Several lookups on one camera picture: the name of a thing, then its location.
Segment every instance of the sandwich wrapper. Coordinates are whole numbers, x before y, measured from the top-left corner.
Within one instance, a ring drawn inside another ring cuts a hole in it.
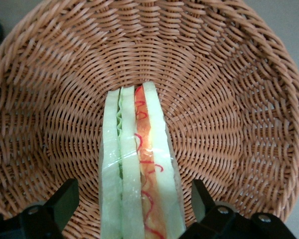
[[[154,83],[108,92],[102,134],[101,238],[181,236],[186,228],[181,178]]]

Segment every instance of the black clamp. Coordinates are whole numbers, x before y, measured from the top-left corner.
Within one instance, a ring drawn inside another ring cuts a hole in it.
[[[0,239],[63,239],[61,232],[78,205],[78,180],[69,179],[43,206],[31,206],[8,220],[0,214]]]
[[[296,239],[285,224],[269,213],[250,219],[216,205],[201,180],[192,181],[192,208],[197,219],[179,239]]]

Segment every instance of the wicker basket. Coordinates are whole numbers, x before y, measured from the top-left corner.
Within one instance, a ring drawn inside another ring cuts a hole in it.
[[[299,195],[299,72],[240,0],[45,0],[0,47],[0,213],[67,178],[80,206],[67,238],[100,233],[98,147],[106,92],[156,83],[190,182],[250,216],[282,220]]]

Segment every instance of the gray floor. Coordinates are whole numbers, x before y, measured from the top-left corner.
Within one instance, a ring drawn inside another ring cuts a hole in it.
[[[40,0],[0,0],[0,21],[5,33]],[[266,21],[286,45],[299,68],[299,0],[245,0]],[[287,226],[299,239],[299,200],[287,221]]]

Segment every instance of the wicker weave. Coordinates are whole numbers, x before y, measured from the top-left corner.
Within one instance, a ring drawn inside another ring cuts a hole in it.
[[[80,206],[67,238],[100,233],[98,147],[106,92],[156,83],[185,197],[285,220],[299,195],[299,72],[240,0],[45,0],[0,47],[0,213],[67,178]]]

